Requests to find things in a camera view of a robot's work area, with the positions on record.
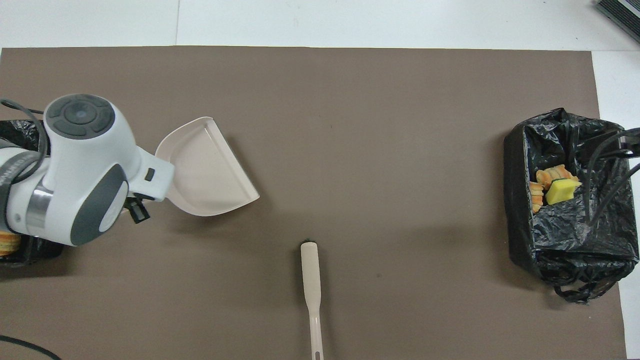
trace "white dustpan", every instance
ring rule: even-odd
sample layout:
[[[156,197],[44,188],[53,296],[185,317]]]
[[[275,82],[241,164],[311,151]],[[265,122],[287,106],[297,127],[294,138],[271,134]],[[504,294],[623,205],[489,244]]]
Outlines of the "white dustpan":
[[[156,156],[175,166],[166,197],[192,215],[219,215],[260,197],[210,117],[172,131]]]

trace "brown mat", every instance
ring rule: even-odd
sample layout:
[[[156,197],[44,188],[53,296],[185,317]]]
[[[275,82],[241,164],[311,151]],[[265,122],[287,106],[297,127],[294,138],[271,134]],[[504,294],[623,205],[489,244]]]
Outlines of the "brown mat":
[[[327,360],[625,357],[617,288],[567,304],[506,243],[502,139],[560,106],[597,117],[589,53],[3,49],[2,96],[42,109],[77,92],[115,103],[150,152],[213,116],[262,197],[214,218],[152,204],[0,270],[2,334],[64,359],[308,358],[311,237]]]

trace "black cord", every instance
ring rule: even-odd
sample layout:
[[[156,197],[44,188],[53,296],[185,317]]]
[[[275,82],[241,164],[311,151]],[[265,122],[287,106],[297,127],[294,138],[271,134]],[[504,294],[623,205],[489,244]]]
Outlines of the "black cord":
[[[593,173],[593,167],[595,166],[596,160],[600,157],[600,153],[612,142],[626,135],[637,136],[638,133],[640,133],[640,127],[621,131],[618,134],[615,134],[614,136],[604,140],[602,143],[600,143],[600,145],[598,145],[598,147],[596,147],[595,151],[593,151],[593,154],[589,159],[589,165],[587,166],[587,179],[584,182],[584,186],[586,189],[582,194],[582,202],[584,203],[584,215],[585,215],[585,220],[588,226],[593,226],[593,224],[595,224],[595,222],[598,220],[600,215],[602,215],[602,213],[604,212],[604,208],[606,207],[606,205],[608,205],[608,203],[616,195],[616,192],[620,190],[620,188],[625,184],[625,182],[631,178],[631,175],[635,174],[635,172],[640,170],[640,164],[634,166],[633,169],[629,170],[623,176],[623,178],[620,179],[620,181],[613,186],[613,188],[610,190],[610,192],[607,194],[604,200],[599,203],[598,207],[596,208],[595,214],[593,215],[593,218],[591,218],[591,203],[589,201],[591,197],[590,196],[591,195],[591,175]]]
[[[35,165],[33,165],[29,170],[27,170],[27,172],[21,174],[20,176],[16,177],[13,180],[12,184],[16,184],[21,182],[22,180],[25,180],[27,177],[33,175],[33,173],[36,172],[38,168],[40,168],[40,165],[42,165],[44,158],[47,156],[47,149],[49,148],[49,140],[47,139],[47,131],[44,129],[44,125],[42,125],[42,122],[36,119],[35,115],[33,115],[33,113],[43,114],[42,111],[25,108],[24,106],[10,99],[2,98],[0,99],[0,104],[6,106],[7,108],[20,110],[23,113],[25,113],[29,117],[29,119],[33,121],[34,125],[36,126],[36,129],[38,130],[38,153],[40,153],[40,156],[38,157],[38,160],[36,161]]]
[[[53,360],[62,360],[60,356],[52,353],[51,351],[45,349],[44,347],[39,347],[38,345],[32,344],[28,341],[10,338],[9,336],[0,335],[0,341],[5,341],[7,343],[12,343],[16,345],[20,345],[22,347],[30,348],[31,350],[35,350],[43,355],[49,356]]]
[[[11,109],[15,109],[15,110],[21,110],[20,108],[16,107],[12,103],[5,102],[4,99],[2,101],[0,101],[0,102],[2,103],[2,105],[5,105],[7,108],[11,108]],[[26,109],[29,110],[30,112],[34,113],[34,114],[44,114],[44,111],[34,110],[34,109],[29,109],[29,108],[26,108]]]

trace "white table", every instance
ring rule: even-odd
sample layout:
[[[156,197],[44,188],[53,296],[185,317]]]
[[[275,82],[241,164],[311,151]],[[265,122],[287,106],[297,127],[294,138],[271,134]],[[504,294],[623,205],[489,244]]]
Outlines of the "white table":
[[[590,0],[0,2],[0,51],[142,45],[588,50],[601,118],[640,126],[640,44]],[[620,281],[629,358],[640,358],[639,299],[636,271]]]

